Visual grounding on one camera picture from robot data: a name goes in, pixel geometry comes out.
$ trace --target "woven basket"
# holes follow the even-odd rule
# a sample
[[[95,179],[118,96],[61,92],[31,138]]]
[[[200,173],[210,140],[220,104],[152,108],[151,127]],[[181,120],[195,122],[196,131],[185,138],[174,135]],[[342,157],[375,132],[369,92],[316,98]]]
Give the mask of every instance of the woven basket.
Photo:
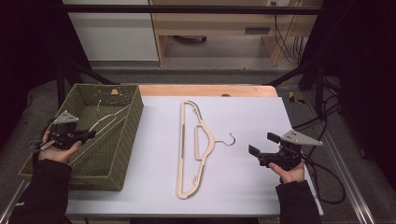
[[[143,111],[138,86],[77,84],[56,117],[65,110],[79,118],[78,130],[90,129],[99,119],[119,112],[100,121],[94,128],[97,135],[69,159],[73,167],[69,188],[122,190]],[[30,157],[19,175],[30,181],[32,173]]]

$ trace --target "table surface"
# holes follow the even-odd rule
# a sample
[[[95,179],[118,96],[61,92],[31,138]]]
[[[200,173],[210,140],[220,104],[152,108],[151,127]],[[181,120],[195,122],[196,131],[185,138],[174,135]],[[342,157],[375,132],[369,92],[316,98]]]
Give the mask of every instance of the table surface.
[[[142,96],[277,97],[272,86],[252,85],[140,85]]]
[[[277,97],[273,87],[141,85],[140,90],[145,107],[124,189],[116,192],[71,191],[67,215],[261,217],[279,214],[275,191],[279,177],[270,169],[260,167],[257,159],[248,154],[248,145],[265,152],[276,152],[277,145],[265,139],[266,133],[281,135],[290,129],[282,99]],[[223,94],[238,97],[216,97]],[[231,141],[228,135],[231,132],[236,143],[231,147],[215,145],[207,158],[197,193],[187,200],[180,200],[176,186],[180,102],[184,100],[198,104],[205,124],[216,140]],[[186,109],[186,130],[193,130],[196,115]],[[199,136],[199,145],[205,149],[205,134]],[[185,145],[193,145],[193,133],[186,131]],[[185,158],[193,158],[192,154],[185,149]],[[183,186],[186,189],[196,174],[197,164],[194,159],[185,159]],[[307,180],[313,189],[309,175]]]

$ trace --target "gray floor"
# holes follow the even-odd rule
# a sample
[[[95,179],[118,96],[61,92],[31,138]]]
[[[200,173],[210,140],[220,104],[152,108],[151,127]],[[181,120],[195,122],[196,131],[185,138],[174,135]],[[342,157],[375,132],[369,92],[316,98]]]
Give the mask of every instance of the gray floor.
[[[170,38],[165,64],[156,63],[92,63],[96,71],[113,81],[121,83],[191,83],[191,84],[262,84],[280,77],[295,65],[286,60],[278,67],[270,65],[268,55],[259,37],[209,37],[205,43],[197,40]],[[84,77],[87,82],[94,80]],[[289,101],[289,91],[295,91],[297,99],[309,101],[312,91],[297,91],[299,77],[277,87],[277,93],[284,100],[291,125],[312,119],[309,104],[300,105]],[[12,135],[0,151],[0,209],[4,211],[21,179],[19,169],[29,156],[27,144],[38,137],[46,121],[56,110],[56,85],[53,81],[32,90],[29,96],[33,102],[23,112],[20,122],[12,130]],[[382,175],[375,161],[363,160],[359,152],[359,142],[344,115],[334,113],[329,116],[329,133],[342,155],[342,159],[353,175],[359,190],[367,203],[376,223],[396,223],[396,194]],[[315,125],[301,131],[318,137],[320,126]],[[329,156],[329,147],[316,149],[313,159],[335,172]],[[340,188],[328,174],[318,174],[321,195],[331,201],[340,197]],[[337,205],[322,203],[325,215],[323,223],[360,223],[349,198]],[[161,223],[163,220],[135,219],[137,223]],[[203,223],[247,223],[244,219],[203,219]],[[263,219],[262,223],[274,223]]]

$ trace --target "sleeve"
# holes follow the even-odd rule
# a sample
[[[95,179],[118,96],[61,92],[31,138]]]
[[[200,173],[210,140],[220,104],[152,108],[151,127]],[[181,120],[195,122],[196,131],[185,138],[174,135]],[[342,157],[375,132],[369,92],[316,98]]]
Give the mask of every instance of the sleeve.
[[[279,185],[280,224],[320,223],[318,206],[306,180]]]
[[[38,161],[30,185],[16,203],[9,224],[64,224],[72,168],[51,160]]]

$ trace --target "hand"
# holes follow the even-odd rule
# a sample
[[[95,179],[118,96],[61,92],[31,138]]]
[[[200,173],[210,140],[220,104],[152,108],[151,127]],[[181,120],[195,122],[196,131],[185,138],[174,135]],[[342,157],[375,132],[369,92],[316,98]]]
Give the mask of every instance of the hand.
[[[282,178],[283,183],[287,184],[293,181],[303,182],[304,178],[304,161],[302,160],[294,169],[290,171],[283,170],[280,166],[273,162],[269,164],[270,168]]]
[[[47,142],[49,139],[50,132],[46,132],[43,136],[43,142]],[[40,151],[38,155],[38,159],[43,161],[44,159],[59,161],[63,163],[67,163],[69,157],[73,155],[73,153],[77,152],[79,147],[81,146],[81,141],[77,141],[73,146],[68,150],[60,150],[56,147],[49,147],[45,150]]]

